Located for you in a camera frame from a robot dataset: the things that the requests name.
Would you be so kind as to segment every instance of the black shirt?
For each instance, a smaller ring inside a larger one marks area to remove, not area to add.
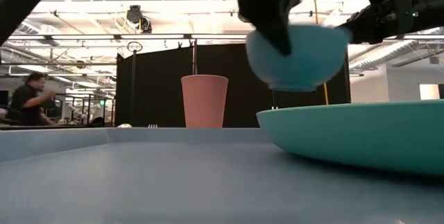
[[[18,120],[22,126],[40,126],[43,124],[40,116],[40,105],[23,107],[29,99],[35,97],[37,97],[37,90],[27,84],[18,87],[12,95],[11,108],[21,113]]]

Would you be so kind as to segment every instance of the man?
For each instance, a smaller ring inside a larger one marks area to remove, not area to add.
[[[21,113],[19,124],[21,126],[41,126],[46,125],[46,121],[42,118],[40,103],[51,99],[54,92],[44,89],[44,75],[33,73],[29,75],[26,83],[17,88],[12,95],[11,108]]]

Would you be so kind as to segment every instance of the gray table surface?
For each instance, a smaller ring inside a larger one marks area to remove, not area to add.
[[[0,223],[444,223],[439,182],[305,160],[255,136],[133,139],[0,162]]]

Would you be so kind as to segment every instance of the light blue bowl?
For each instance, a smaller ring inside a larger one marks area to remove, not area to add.
[[[444,175],[444,101],[293,107],[257,113],[268,138],[305,157]]]
[[[292,54],[282,56],[257,31],[247,37],[251,69],[271,89],[310,92],[336,75],[350,34],[317,25],[289,26]]]

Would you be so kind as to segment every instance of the pink cup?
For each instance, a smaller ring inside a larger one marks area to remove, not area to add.
[[[181,81],[187,128],[222,128],[228,78],[191,75]]]

